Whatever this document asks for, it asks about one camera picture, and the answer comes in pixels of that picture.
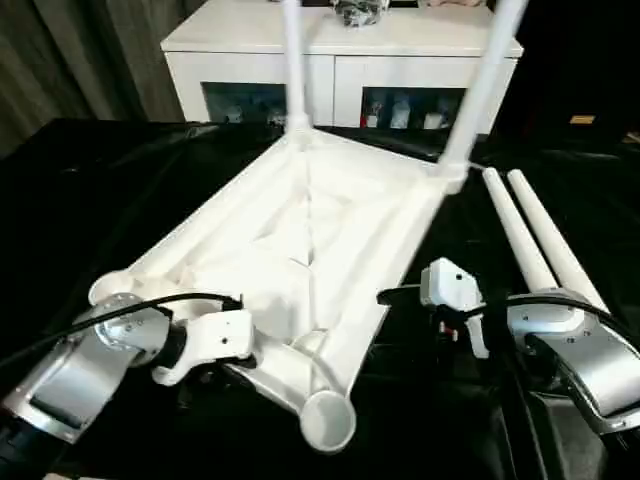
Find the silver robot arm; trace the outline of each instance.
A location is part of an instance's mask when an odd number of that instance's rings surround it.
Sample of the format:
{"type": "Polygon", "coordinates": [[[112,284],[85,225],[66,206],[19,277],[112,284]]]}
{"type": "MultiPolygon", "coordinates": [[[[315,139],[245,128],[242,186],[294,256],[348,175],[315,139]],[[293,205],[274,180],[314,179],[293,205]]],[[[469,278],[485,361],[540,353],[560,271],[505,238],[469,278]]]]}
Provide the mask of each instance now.
{"type": "MultiPolygon", "coordinates": [[[[141,302],[112,295],[75,324],[141,302]]],[[[2,402],[8,420],[0,424],[0,478],[42,478],[102,412],[130,367],[150,367],[157,383],[170,386],[197,365],[251,355],[253,325],[241,302],[195,319],[171,317],[163,307],[141,308],[58,341],[2,402]]]]}

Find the cabinet glass door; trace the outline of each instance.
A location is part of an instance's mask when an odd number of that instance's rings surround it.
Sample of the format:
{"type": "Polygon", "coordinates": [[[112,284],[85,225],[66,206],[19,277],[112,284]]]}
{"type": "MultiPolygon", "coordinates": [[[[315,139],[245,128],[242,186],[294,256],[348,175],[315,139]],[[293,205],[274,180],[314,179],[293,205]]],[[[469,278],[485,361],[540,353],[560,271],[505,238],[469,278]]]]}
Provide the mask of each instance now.
{"type": "Polygon", "coordinates": [[[202,82],[202,89],[212,122],[284,125],[282,84],[202,82]]]}
{"type": "Polygon", "coordinates": [[[463,88],[364,87],[360,127],[440,130],[453,125],[463,88]]]}

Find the white cabinet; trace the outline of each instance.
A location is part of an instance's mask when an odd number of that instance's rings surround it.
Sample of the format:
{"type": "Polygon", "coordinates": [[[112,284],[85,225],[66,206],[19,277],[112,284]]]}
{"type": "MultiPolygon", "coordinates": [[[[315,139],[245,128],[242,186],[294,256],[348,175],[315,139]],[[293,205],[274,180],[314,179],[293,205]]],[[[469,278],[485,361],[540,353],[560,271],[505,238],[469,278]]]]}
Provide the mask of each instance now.
{"type": "MultiPolygon", "coordinates": [[[[399,107],[406,128],[450,125],[492,20],[486,7],[420,4],[348,29],[331,9],[302,12],[313,123],[348,127],[398,126],[399,107]]],[[[265,122],[282,115],[283,31],[277,3],[209,0],[171,33],[162,48],[185,118],[265,122]]],[[[480,133],[490,132],[521,54],[513,40],[480,133]]]]}

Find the item on cabinet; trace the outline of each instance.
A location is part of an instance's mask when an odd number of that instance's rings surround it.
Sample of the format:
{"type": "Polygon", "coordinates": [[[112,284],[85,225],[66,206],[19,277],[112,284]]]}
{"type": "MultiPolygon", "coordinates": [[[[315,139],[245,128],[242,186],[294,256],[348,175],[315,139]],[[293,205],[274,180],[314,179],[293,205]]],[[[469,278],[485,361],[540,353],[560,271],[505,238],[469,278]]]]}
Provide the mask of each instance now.
{"type": "Polygon", "coordinates": [[[367,113],[364,115],[362,121],[362,127],[377,128],[381,126],[384,101],[385,94],[383,92],[375,91],[372,94],[371,101],[367,108],[367,113]]]}
{"type": "Polygon", "coordinates": [[[405,95],[397,95],[391,114],[391,128],[408,128],[409,115],[411,115],[411,105],[405,95]]]}
{"type": "Polygon", "coordinates": [[[438,112],[442,117],[439,128],[448,128],[455,121],[459,101],[456,98],[443,96],[438,98],[438,112]]]}
{"type": "Polygon", "coordinates": [[[242,123],[242,108],[238,105],[232,105],[226,111],[227,123],[242,123]]]}
{"type": "Polygon", "coordinates": [[[345,27],[353,28],[378,23],[384,7],[381,0],[339,0],[335,10],[342,16],[345,27]]]}
{"type": "Polygon", "coordinates": [[[267,115],[267,125],[284,127],[287,115],[281,108],[272,108],[267,115]]]}
{"type": "Polygon", "coordinates": [[[424,117],[425,130],[437,130],[442,127],[442,114],[438,112],[427,112],[424,117]]]}
{"type": "Polygon", "coordinates": [[[480,5],[485,5],[486,0],[427,0],[427,3],[430,7],[438,7],[445,3],[457,3],[459,5],[464,5],[465,7],[477,7],[480,5]]]}

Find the black surface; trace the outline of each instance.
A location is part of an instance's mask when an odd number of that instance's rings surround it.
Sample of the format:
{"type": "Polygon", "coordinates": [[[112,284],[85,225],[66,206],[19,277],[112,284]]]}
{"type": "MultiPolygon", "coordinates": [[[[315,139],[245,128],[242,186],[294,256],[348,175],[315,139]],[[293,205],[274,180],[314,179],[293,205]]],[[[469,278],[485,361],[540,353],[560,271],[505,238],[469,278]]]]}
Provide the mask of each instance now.
{"type": "Polygon", "coordinates": [[[0,416],[0,478],[39,480],[69,444],[44,433],[21,418],[0,416]]]}
{"type": "MultiPolygon", "coordinates": [[[[441,137],[423,132],[334,131],[424,159],[437,158],[441,146],[441,137]]],[[[3,329],[2,352],[68,324],[87,306],[95,278],[126,267],[278,135],[78,121],[44,128],[0,163],[3,319],[11,325],[3,329]]],[[[523,168],[605,302],[635,327],[640,154],[599,148],[487,144],[474,160],[523,168]]],[[[489,297],[525,291],[476,170],[445,201],[406,283],[440,256],[476,275],[489,297]]],[[[188,388],[168,389],[134,370],[60,469],[112,478],[256,469],[285,476],[357,469],[431,478],[615,478],[602,442],[566,398],[525,392],[527,408],[506,385],[512,377],[502,366],[479,365],[460,345],[444,371],[432,348],[418,305],[392,309],[354,388],[358,430],[340,455],[311,452],[293,415],[225,381],[223,372],[206,383],[195,372],[188,388]]],[[[2,386],[35,360],[3,372],[2,386]]]]}

